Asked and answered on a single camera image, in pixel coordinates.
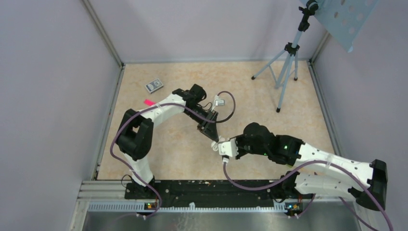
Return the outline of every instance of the black tripod clamp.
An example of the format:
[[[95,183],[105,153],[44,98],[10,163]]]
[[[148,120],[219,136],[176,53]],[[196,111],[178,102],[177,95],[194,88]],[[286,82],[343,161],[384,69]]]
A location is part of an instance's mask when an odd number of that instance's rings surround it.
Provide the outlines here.
[[[306,3],[306,8],[299,7],[299,10],[303,13],[303,18],[298,28],[299,31],[305,32],[307,29],[309,29],[309,17],[315,15],[318,9],[319,5],[315,0],[309,0]]]

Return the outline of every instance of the gray wall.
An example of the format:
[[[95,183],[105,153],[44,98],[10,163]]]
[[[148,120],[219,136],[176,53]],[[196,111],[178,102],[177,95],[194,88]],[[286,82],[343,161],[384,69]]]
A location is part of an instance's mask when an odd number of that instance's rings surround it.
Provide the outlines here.
[[[292,41],[298,0],[91,0],[129,62],[269,59]],[[310,58],[324,29],[314,18],[300,42]]]
[[[407,8],[405,0],[380,1],[352,53],[330,39],[316,63],[345,156],[388,164],[387,212],[395,230],[408,227]]]
[[[2,0],[0,31],[0,230],[67,230],[119,68],[78,0]]]

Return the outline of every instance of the floor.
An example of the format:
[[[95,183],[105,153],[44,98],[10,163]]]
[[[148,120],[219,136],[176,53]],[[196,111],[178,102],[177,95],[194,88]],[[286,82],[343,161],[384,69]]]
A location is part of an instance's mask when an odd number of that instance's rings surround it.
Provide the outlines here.
[[[251,76],[266,62],[223,63],[168,63],[127,64],[120,86],[107,144],[98,175],[99,180],[117,180],[129,174],[127,167],[113,159],[109,146],[118,130],[124,112],[132,108],[146,108],[145,99],[159,102],[175,89],[190,89],[196,83],[204,88],[212,101],[222,90],[230,91],[236,99],[234,116],[218,124],[218,134],[233,137],[242,134],[246,125],[257,122],[274,134],[287,134],[333,152],[321,108],[306,61],[299,62],[299,80],[290,79],[280,113],[276,113],[281,89],[274,89],[271,73],[266,70],[256,80]],[[272,68],[278,75],[283,62]],[[144,85],[160,78],[164,87],[149,94]],[[225,118],[232,110],[232,100],[224,107],[217,107],[218,119]],[[211,149],[211,140],[196,130],[197,124],[187,115],[176,115],[153,133],[152,148],[148,154],[150,168],[157,180],[224,180],[221,157]],[[115,145],[114,153],[123,157]],[[240,160],[230,160],[227,170],[233,179],[278,179],[289,170],[264,156],[246,155]]]

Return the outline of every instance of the purple cable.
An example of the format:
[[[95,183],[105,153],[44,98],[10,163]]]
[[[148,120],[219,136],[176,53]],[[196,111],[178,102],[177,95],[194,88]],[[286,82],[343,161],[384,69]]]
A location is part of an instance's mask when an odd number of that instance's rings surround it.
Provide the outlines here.
[[[373,228],[373,227],[372,227],[371,225],[369,225],[367,222],[365,222],[361,217],[359,217],[359,216],[357,215],[357,213],[354,211],[354,209],[353,209],[350,205],[348,205],[347,202],[346,202],[342,197],[339,197],[339,198],[340,198],[340,200],[343,202],[343,204],[345,205],[345,207],[348,208],[348,210],[350,210],[350,212],[351,212],[361,223],[363,223],[365,226],[367,226],[367,228],[369,228],[369,229],[371,229],[371,230],[373,230],[373,231],[379,231],[379,230]]]
[[[244,189],[244,190],[249,190],[249,191],[259,191],[259,190],[265,190],[268,188],[271,188],[273,186],[276,186],[277,184],[283,182],[284,180],[288,179],[291,175],[293,175],[294,173],[296,173],[297,171],[299,171],[301,168],[304,168],[308,165],[312,165],[312,164],[327,164],[327,161],[323,161],[323,160],[313,160],[313,161],[309,161],[306,163],[303,163],[301,165],[299,165],[298,167],[296,167],[294,170],[290,171],[288,174],[286,174],[284,177],[282,177],[281,179],[274,181],[271,184],[265,185],[265,186],[261,186],[261,187],[254,187],[254,188],[250,188],[250,187],[245,187],[242,185],[239,185],[237,183],[235,183],[227,174],[227,163],[224,162],[224,175],[225,177],[228,179],[228,181],[233,184],[234,186],[240,188],[240,189]],[[374,196],[370,193],[370,191],[355,177],[353,176],[353,174],[351,174],[349,171],[347,171],[345,168],[333,164],[331,163],[330,166],[333,166],[339,170],[341,170],[342,172],[344,172],[345,174],[347,174],[351,179],[353,179],[363,190],[364,192],[369,196],[369,198],[374,202],[375,206],[377,206],[377,208],[379,209],[379,211],[382,213],[382,215],[384,216],[385,221],[388,224],[388,227],[390,228],[390,231],[393,231],[393,225],[391,223],[390,218],[388,217],[387,213],[384,211],[384,209],[381,207],[380,203],[378,203],[378,201],[374,198]]]
[[[232,101],[233,101],[233,104],[234,104],[233,111],[232,111],[232,113],[231,113],[231,115],[230,115],[230,116],[232,116],[232,114],[233,114],[234,111],[235,111],[235,107],[236,107],[236,105],[235,105],[235,98],[234,98],[234,96],[233,96],[229,91],[226,91],[226,90],[221,91],[221,92],[218,93],[217,95],[220,95],[220,94],[222,94],[222,93],[227,93],[227,94],[229,94],[229,95],[231,96],[231,98],[232,98]],[[163,104],[160,104],[160,106],[179,106],[179,107],[182,107],[182,108],[184,108],[185,110],[187,110],[187,111],[193,113],[195,116],[197,116],[198,118],[202,119],[202,120],[205,121],[205,122],[208,122],[208,123],[215,123],[215,122],[216,122],[216,121],[208,120],[208,119],[202,117],[201,115],[197,114],[196,112],[194,112],[194,111],[191,110],[190,108],[188,108],[188,107],[186,107],[186,106],[184,106],[184,105],[178,104],[178,103],[163,103]],[[123,126],[119,129],[119,131],[117,131],[117,133],[116,133],[116,135],[115,135],[115,137],[114,137],[114,139],[113,139],[113,141],[112,141],[112,143],[111,143],[111,147],[110,147],[110,149],[109,149],[110,154],[111,154],[111,156],[112,156],[113,158],[115,158],[116,160],[119,160],[120,162],[122,162],[123,164],[125,164],[125,165],[133,172],[133,174],[135,175],[135,177],[136,177],[138,180],[140,180],[140,182],[142,182],[143,184],[145,184],[149,189],[151,189],[151,190],[157,195],[157,197],[158,197],[158,199],[159,199],[159,205],[158,205],[158,207],[156,208],[156,210],[154,210],[151,214],[147,215],[146,218],[149,218],[149,217],[153,216],[155,213],[157,213],[157,211],[159,210],[159,208],[162,206],[162,197],[160,196],[159,192],[158,192],[156,189],[154,189],[151,185],[149,185],[149,184],[146,183],[142,178],[140,178],[140,176],[135,172],[135,170],[133,169],[133,167],[132,167],[130,164],[128,164],[125,160],[123,160],[123,159],[120,158],[119,156],[115,155],[114,152],[113,152],[113,148],[114,148],[114,145],[115,145],[117,139],[119,138],[119,135],[122,133],[122,131],[125,129],[125,127],[126,127],[127,125],[129,125],[129,123],[130,123],[133,119],[135,119],[135,118],[138,117],[139,115],[141,115],[141,114],[143,114],[143,113],[145,113],[145,112],[148,112],[148,111],[150,111],[150,110],[152,110],[152,109],[155,109],[155,108],[157,108],[157,105],[153,105],[152,107],[149,107],[149,108],[146,108],[146,109],[144,109],[144,110],[141,110],[140,112],[136,113],[134,116],[132,116],[131,118],[129,118],[129,119],[123,124]],[[122,218],[124,218],[124,217],[134,216],[134,215],[135,215],[135,214],[133,214],[133,213],[124,214],[124,215],[122,215],[122,216],[117,217],[115,220],[112,221],[112,223],[114,223],[114,222],[116,222],[117,220],[122,219]]]

